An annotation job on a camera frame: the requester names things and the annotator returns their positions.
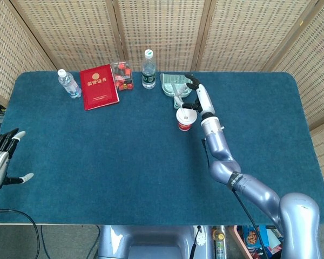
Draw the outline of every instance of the black wire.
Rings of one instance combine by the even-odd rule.
[[[32,223],[34,229],[35,229],[35,232],[36,232],[36,238],[37,238],[37,252],[36,252],[36,256],[35,256],[35,259],[38,258],[38,255],[39,255],[39,235],[38,235],[38,229],[37,229],[37,226],[35,224],[35,222],[33,221],[33,219],[26,213],[24,212],[20,212],[19,210],[15,210],[15,209],[0,209],[0,213],[6,213],[6,212],[13,212],[13,213],[19,213],[19,214],[22,214],[24,215],[25,217],[27,217],[30,222]]]
[[[93,259],[97,259],[97,256],[98,256],[98,248],[96,250],[96,253],[93,255]]]
[[[203,148],[204,148],[204,150],[205,150],[205,154],[206,154],[207,168],[210,168],[209,156],[207,155],[207,150],[206,150],[205,141],[206,141],[206,139],[201,139],[201,142],[202,142],[202,144],[203,144]]]
[[[44,249],[44,252],[46,254],[46,256],[48,257],[48,259],[50,259],[50,256],[47,252],[47,248],[45,247],[45,243],[44,243],[44,237],[43,237],[43,231],[42,231],[42,225],[41,225],[41,238],[42,238],[42,245],[43,245],[43,249]]]
[[[191,253],[190,253],[190,259],[193,259],[193,257],[194,257],[195,248],[197,247],[197,245],[195,243],[197,241],[197,236],[198,236],[198,233],[199,233],[199,231],[201,229],[201,226],[197,226],[197,228],[198,228],[198,231],[197,231],[197,233],[195,235],[195,238],[194,238],[193,246],[192,246]]]
[[[253,220],[252,216],[250,215],[250,213],[249,213],[248,210],[246,209],[245,205],[243,204],[242,200],[240,199],[240,197],[238,196],[238,194],[236,193],[235,190],[233,190],[233,193],[234,193],[235,197],[237,197],[237,199],[238,199],[240,205],[241,205],[242,208],[244,209],[244,211],[245,211],[246,215],[248,216],[249,220],[252,222],[252,225],[253,225],[253,227],[254,227],[254,229],[255,229],[255,232],[256,232],[257,235],[258,235],[258,238],[259,238],[260,244],[261,244],[261,246],[262,246],[264,257],[265,257],[266,259],[269,259],[268,255],[266,254],[266,250],[265,250],[265,247],[264,247],[264,244],[263,244],[263,239],[261,238],[260,232],[258,231],[258,228],[257,228],[256,224],[254,223],[254,220]]]
[[[95,242],[93,243],[93,245],[92,245],[92,247],[91,247],[89,253],[88,253],[87,256],[86,256],[86,259],[89,259],[89,256],[90,256],[90,254],[91,254],[93,248],[95,247],[95,245],[96,245],[96,243],[97,243],[97,241],[98,241],[98,239],[99,239],[99,235],[101,234],[101,230],[99,229],[99,227],[98,227],[97,225],[96,225],[96,227],[97,227],[97,229],[98,229],[98,235],[97,235],[96,240],[95,240]]]

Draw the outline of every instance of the clear plastic box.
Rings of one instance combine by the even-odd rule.
[[[130,63],[128,61],[112,62],[114,84],[117,90],[132,90],[133,78]]]

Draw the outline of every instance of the bottle label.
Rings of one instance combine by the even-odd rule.
[[[155,82],[155,80],[156,80],[156,73],[154,73],[151,76],[147,76],[146,74],[141,73],[141,79],[142,79],[143,83],[151,84],[151,83]]]
[[[216,258],[217,259],[225,258],[225,246],[223,241],[216,241]]]
[[[72,84],[65,87],[66,91],[72,96],[77,94],[77,90],[78,90],[77,88],[78,88],[78,85],[77,85],[76,81],[73,81]]]

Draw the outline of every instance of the water bottle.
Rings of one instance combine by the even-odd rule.
[[[59,82],[69,93],[71,98],[79,98],[82,96],[82,90],[79,88],[77,82],[74,80],[73,75],[63,69],[58,71]]]
[[[145,60],[142,65],[141,82],[146,89],[153,89],[156,84],[156,62],[153,58],[153,51],[146,50],[144,55]]]

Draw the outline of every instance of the red booklet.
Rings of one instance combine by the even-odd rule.
[[[85,110],[119,102],[110,64],[80,72]]]

